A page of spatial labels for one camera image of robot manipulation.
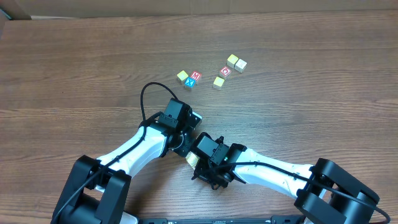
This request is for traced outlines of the yellow S block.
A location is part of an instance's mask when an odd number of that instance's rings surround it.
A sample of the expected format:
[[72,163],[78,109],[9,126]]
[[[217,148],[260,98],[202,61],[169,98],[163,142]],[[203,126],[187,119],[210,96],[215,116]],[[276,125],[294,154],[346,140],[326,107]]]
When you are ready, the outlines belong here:
[[200,158],[197,155],[195,155],[194,153],[191,153],[191,152],[187,154],[185,159],[188,162],[188,164],[191,166],[192,169],[196,168],[196,166],[200,160]]

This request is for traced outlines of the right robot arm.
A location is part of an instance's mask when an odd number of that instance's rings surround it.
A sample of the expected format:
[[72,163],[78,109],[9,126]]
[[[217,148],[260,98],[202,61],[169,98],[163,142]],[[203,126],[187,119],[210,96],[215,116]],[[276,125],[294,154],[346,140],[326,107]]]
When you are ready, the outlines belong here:
[[213,189],[227,187],[232,180],[268,187],[293,198],[306,223],[370,223],[374,212],[383,215],[385,223],[391,220],[377,207],[377,193],[328,159],[291,164],[242,144],[227,146],[222,137],[214,140],[207,133],[201,133],[190,150],[199,158],[194,176]]

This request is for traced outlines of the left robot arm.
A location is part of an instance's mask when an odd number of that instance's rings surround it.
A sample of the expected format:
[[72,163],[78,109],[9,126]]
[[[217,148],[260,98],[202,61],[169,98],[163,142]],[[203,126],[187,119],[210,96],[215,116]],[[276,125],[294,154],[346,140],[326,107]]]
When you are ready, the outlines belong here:
[[124,211],[131,179],[168,151],[186,157],[192,132],[202,117],[172,98],[165,111],[144,120],[137,133],[97,159],[86,155],[71,169],[52,215],[52,223],[137,223]]

